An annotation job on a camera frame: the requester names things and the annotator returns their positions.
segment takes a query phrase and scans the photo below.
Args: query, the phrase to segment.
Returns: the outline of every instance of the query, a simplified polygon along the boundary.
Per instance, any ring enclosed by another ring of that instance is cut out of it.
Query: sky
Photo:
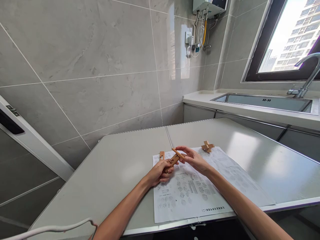
[[[270,42],[268,49],[273,49],[271,56],[280,55],[290,38],[291,32],[295,27],[302,9],[307,0],[288,0],[276,31]]]

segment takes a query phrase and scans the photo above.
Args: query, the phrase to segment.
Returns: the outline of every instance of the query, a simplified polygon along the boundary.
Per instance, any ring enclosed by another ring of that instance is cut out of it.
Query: table
[[[31,229],[69,225],[92,217],[101,223],[151,169],[152,156],[171,147],[199,147],[208,140],[221,147],[276,201],[264,211],[299,208],[320,202],[320,164],[229,119],[145,129],[101,139],[62,187]],[[130,219],[124,235],[141,234],[235,216],[234,212],[154,223],[153,189]],[[89,236],[85,224],[64,234],[45,233],[31,239]]]

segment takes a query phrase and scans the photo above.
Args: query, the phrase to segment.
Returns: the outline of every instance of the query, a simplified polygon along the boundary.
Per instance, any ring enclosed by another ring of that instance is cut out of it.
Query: kitchen sink
[[[211,99],[211,101],[319,115],[318,98],[271,97],[267,95],[227,93]]]

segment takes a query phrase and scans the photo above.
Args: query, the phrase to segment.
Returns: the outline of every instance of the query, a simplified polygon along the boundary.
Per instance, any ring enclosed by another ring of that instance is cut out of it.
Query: door frame
[[[64,181],[67,181],[74,172],[74,169],[54,150],[40,134],[22,117],[15,116],[6,106],[10,105],[0,95],[0,109],[12,119],[24,133],[13,134],[2,124],[0,129],[35,156],[39,161],[56,173]]]

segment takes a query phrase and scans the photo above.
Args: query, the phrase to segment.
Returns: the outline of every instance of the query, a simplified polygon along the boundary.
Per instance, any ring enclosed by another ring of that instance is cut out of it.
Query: paper
[[[192,149],[257,206],[275,204],[275,201],[220,147],[212,148],[211,153],[205,152],[201,147]],[[165,159],[170,159],[174,154],[174,151],[166,152]],[[159,155],[154,155],[153,165],[158,161]],[[188,163],[180,163],[174,168],[169,182],[154,187],[155,223],[233,211],[210,180]]]

